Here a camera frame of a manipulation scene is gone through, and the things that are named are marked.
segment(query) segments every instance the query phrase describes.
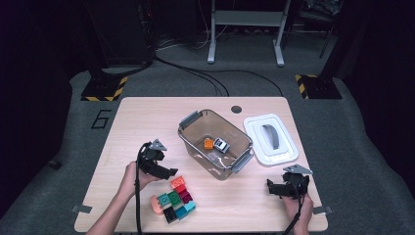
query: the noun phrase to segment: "wooden table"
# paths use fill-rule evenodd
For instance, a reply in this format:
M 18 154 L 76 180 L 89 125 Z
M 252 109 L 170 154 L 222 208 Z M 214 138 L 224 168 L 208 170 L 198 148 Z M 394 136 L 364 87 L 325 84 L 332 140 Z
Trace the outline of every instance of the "wooden table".
M 233 106 L 242 112 L 234 114 Z M 187 153 L 177 134 L 179 122 L 193 111 L 210 109 L 235 126 L 244 129 L 244 119 L 266 114 L 280 117 L 289 130 L 299 157 L 294 163 L 273 167 L 260 165 L 253 157 L 238 173 L 219 181 Z M 159 138 L 167 148 L 160 165 L 178 168 L 192 195 L 196 209 L 182 220 L 168 224 L 163 215 L 153 212 L 150 198 L 171 191 L 168 181 L 160 180 L 141 191 L 141 223 L 143 232 L 276 232 L 284 231 L 290 220 L 278 196 L 268 193 L 266 179 L 283 184 L 283 167 L 299 164 L 309 168 L 290 107 L 281 97 L 137 97 L 124 98 L 104 146 L 101 158 L 83 201 L 92 207 L 90 213 L 80 212 L 75 223 L 78 232 L 87 231 L 104 212 L 114 196 L 128 163 L 135 161 L 142 144 Z M 308 192 L 315 207 L 320 198 L 310 176 Z M 310 231 L 327 229 L 325 214 L 314 215 Z M 117 232 L 136 232 L 135 199 L 127 205 Z

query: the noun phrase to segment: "blue block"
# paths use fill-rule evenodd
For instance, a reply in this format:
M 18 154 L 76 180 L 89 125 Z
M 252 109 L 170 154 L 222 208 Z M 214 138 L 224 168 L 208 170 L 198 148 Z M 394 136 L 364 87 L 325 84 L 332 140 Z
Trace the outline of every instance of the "blue block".
M 195 202 L 189 201 L 189 203 L 184 205 L 184 208 L 187 210 L 187 212 L 191 212 L 196 208 Z
M 181 206 L 175 212 L 176 212 L 177 217 L 179 217 L 179 219 L 182 219 L 186 217 L 187 215 L 187 210 L 184 208 L 184 206 Z
M 162 208 L 170 204 L 170 199 L 168 198 L 167 194 L 159 195 L 158 200 Z

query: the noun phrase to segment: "human hand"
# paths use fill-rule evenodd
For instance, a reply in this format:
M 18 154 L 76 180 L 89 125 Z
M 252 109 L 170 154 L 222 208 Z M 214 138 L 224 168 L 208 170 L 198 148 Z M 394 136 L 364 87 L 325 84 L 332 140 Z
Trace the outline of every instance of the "human hand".
M 136 162 L 131 162 L 125 168 L 125 174 L 118 188 L 118 194 L 131 199 L 135 195 L 135 177 L 136 177 Z M 159 178 L 144 173 L 141 169 L 138 170 L 138 178 L 140 180 L 140 191 L 146 187 L 147 184 L 159 180 Z
M 293 200 L 290 197 L 282 197 L 287 215 L 290 220 L 294 219 L 294 216 L 299 211 L 299 200 Z M 308 234 L 308 223 L 312 217 L 312 210 L 314 208 L 314 202 L 311 200 L 310 196 L 305 194 L 301 196 L 301 200 L 303 199 L 302 207 L 301 207 L 301 215 L 299 220 L 297 221 L 296 225 L 294 225 L 294 234 L 295 235 L 303 235 Z

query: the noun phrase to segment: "clear plastic bin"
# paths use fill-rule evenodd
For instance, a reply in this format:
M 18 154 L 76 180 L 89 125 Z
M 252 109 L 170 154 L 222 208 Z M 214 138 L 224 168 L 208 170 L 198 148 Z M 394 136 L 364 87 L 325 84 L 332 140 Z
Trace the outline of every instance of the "clear plastic bin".
M 212 110 L 194 111 L 185 117 L 179 123 L 178 135 L 189 155 L 218 180 L 239 172 L 253 157 L 252 139 Z M 206 149 L 206 138 L 220 138 L 229 149 L 225 153 L 214 147 Z

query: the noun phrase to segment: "colored blocks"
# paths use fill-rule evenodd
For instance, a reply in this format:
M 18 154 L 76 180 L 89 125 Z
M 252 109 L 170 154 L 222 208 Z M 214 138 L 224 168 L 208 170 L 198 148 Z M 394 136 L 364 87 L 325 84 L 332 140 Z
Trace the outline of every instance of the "colored blocks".
M 176 191 L 172 191 L 171 193 L 167 194 L 168 198 L 170 199 L 171 205 L 176 206 L 181 203 L 180 197 Z
M 164 209 L 163 212 L 164 212 L 165 219 L 167 220 L 168 223 L 171 223 L 172 221 L 177 219 L 177 215 L 173 207 Z
M 183 219 L 196 208 L 182 176 L 171 180 L 170 186 L 173 188 L 171 192 L 161 194 L 158 197 L 153 195 L 151 198 L 155 213 L 164 214 L 168 223 L 177 220 L 177 218 Z
M 170 199 L 168 198 L 167 194 L 161 194 L 158 197 L 158 200 L 162 208 L 170 203 Z
M 196 208 L 195 202 L 190 201 L 188 204 L 184 205 L 184 208 L 186 209 L 187 213 L 191 212 Z
M 184 218 L 187 215 L 187 210 L 184 206 L 181 206 L 180 208 L 178 208 L 176 211 L 176 215 L 179 219 Z
M 179 197 L 183 201 L 184 204 L 189 203 L 189 201 L 193 201 L 192 196 L 190 196 L 190 193 L 187 192 L 187 190 L 180 192 Z
M 180 186 L 182 184 L 185 184 L 185 181 L 184 181 L 182 176 L 179 176 L 179 177 L 177 177 L 177 178 L 170 181 L 170 185 L 171 185 L 172 188 L 175 188 L 175 187 Z

